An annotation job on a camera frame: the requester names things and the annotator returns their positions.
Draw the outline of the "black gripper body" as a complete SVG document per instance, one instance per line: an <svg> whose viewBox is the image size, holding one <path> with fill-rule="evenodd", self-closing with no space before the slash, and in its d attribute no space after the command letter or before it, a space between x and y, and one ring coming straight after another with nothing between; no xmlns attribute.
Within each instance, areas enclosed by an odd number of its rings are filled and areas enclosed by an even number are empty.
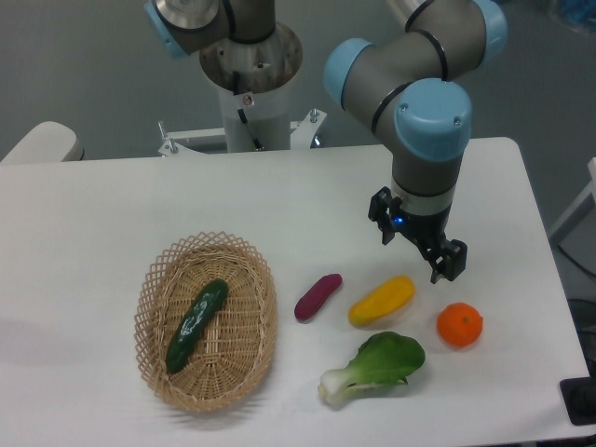
<svg viewBox="0 0 596 447"><path fill-rule="evenodd" d="M393 229L412 242L424 255L440 252L451 207L431 215L415 215L398 205L390 206Z"/></svg>

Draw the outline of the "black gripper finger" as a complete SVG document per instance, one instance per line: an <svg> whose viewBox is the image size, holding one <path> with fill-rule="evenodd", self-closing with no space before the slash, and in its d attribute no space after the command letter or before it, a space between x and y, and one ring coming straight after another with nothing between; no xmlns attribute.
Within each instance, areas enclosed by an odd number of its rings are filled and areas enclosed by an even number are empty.
<svg viewBox="0 0 596 447"><path fill-rule="evenodd" d="M431 267L432 284L441 279L454 281L466 269L467 244L461 240L444 237L438 244L423 246L419 251Z"/></svg>
<svg viewBox="0 0 596 447"><path fill-rule="evenodd" d="M388 187L382 187L371 197L368 218L376 223L382 243L387 245L401 231L401 199L392 196Z"/></svg>

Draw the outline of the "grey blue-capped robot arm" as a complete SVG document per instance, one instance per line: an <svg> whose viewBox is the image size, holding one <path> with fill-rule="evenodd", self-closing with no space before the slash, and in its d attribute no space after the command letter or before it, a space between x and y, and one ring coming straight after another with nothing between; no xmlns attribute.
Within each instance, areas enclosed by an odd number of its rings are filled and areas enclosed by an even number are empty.
<svg viewBox="0 0 596 447"><path fill-rule="evenodd" d="M392 183L376 193L369 217L383 241L411 241L432 279L456 279L467 245L445 235L455 185L470 139L472 106L456 78L494 58L508 26L493 1L396 1L404 33L377 47L352 38L327 59L323 85L332 99L392 155ZM285 88L303 48L276 17L272 1L150 1L144 7L166 51L197 55L220 91L231 152L291 145Z"/></svg>

